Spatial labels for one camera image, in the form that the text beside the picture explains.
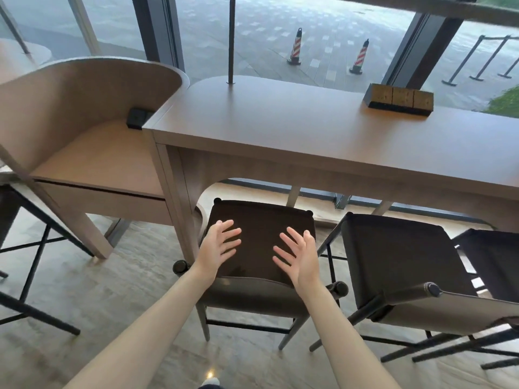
wooden block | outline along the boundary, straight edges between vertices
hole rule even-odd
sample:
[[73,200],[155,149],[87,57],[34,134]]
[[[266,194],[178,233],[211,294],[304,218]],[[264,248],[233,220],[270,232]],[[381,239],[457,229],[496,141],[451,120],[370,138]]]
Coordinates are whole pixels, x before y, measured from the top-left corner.
[[412,103],[415,114],[429,116],[434,110],[434,94],[427,91],[414,90]]
[[371,83],[367,88],[364,102],[369,108],[389,109],[393,98],[393,87]]
[[402,87],[393,87],[393,100],[391,103],[396,106],[412,108],[413,91]]

forearm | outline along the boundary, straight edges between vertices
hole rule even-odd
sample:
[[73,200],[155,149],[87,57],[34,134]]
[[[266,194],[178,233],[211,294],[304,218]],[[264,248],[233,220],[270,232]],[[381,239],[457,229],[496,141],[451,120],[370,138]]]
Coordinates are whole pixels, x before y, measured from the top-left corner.
[[65,388],[146,388],[206,288],[191,268]]
[[322,284],[304,301],[341,389],[400,389]]

person's left hand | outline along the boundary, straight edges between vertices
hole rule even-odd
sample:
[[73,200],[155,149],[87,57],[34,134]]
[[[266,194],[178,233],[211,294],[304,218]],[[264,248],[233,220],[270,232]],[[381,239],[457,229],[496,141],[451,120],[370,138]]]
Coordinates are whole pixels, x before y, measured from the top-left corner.
[[191,270],[195,269],[206,281],[209,287],[217,276],[218,268],[222,263],[236,254],[236,248],[241,239],[227,242],[231,237],[241,233],[240,228],[227,231],[234,224],[233,220],[221,222],[218,220],[209,228],[207,235],[202,241],[198,257]]

hand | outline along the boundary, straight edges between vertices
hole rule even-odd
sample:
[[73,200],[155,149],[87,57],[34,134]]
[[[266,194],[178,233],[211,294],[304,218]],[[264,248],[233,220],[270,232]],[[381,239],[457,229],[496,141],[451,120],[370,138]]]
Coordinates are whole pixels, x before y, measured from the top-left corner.
[[315,248],[315,239],[310,235],[309,231],[305,231],[301,236],[294,229],[288,227],[287,232],[295,241],[284,233],[281,233],[279,236],[292,250],[294,255],[274,246],[276,254],[289,264],[281,261],[276,256],[273,256],[272,259],[276,265],[289,275],[295,290],[304,299],[312,293],[312,289],[315,286],[322,284],[319,277],[319,260],[317,258],[317,249]]
[[227,220],[225,222],[218,220],[209,228],[200,246],[198,257],[191,270],[195,269],[195,271],[207,281],[207,287],[209,287],[216,278],[220,265],[236,254],[235,247],[241,243],[241,239],[226,242],[226,240],[241,233],[240,228],[226,231],[232,227],[233,224],[233,220]]

barrier rail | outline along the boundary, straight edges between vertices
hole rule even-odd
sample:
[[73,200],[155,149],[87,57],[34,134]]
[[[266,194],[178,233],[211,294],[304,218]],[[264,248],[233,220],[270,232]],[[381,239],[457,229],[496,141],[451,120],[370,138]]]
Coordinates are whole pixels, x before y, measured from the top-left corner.
[[[442,83],[443,84],[446,84],[448,86],[457,86],[457,83],[453,83],[454,79],[456,78],[456,76],[458,76],[459,72],[461,71],[461,69],[464,67],[464,65],[467,63],[467,61],[469,60],[469,58],[474,54],[474,52],[476,51],[476,49],[478,48],[478,46],[484,41],[484,40],[487,40],[487,41],[495,41],[495,40],[500,40],[501,43],[499,44],[499,46],[497,47],[497,49],[495,50],[495,52],[492,53],[492,56],[490,56],[490,58],[488,59],[488,61],[484,64],[483,68],[481,68],[481,70],[477,73],[476,76],[469,76],[471,79],[473,80],[477,80],[478,82],[482,82],[484,79],[481,79],[481,74],[486,70],[486,68],[489,66],[489,64],[492,62],[492,60],[497,56],[497,54],[500,52],[500,50],[503,48],[503,46],[509,41],[509,40],[519,40],[519,37],[512,37],[511,35],[507,35],[505,37],[487,37],[487,36],[484,36],[484,35],[481,35],[476,43],[474,44],[474,46],[472,46],[472,49],[470,50],[470,52],[467,54],[467,56],[464,58],[464,60],[461,62],[461,64],[459,65],[459,67],[457,68],[457,70],[454,72],[454,74],[451,76],[451,78],[449,80],[442,80]],[[519,63],[519,58],[515,61],[514,64],[512,64],[512,66],[508,69],[508,71],[506,71],[504,74],[500,74],[498,73],[499,76],[502,76],[504,78],[507,78],[507,79],[510,79],[511,77],[508,76],[508,74],[510,73],[511,70],[514,69],[514,67],[517,65],[517,63]]]

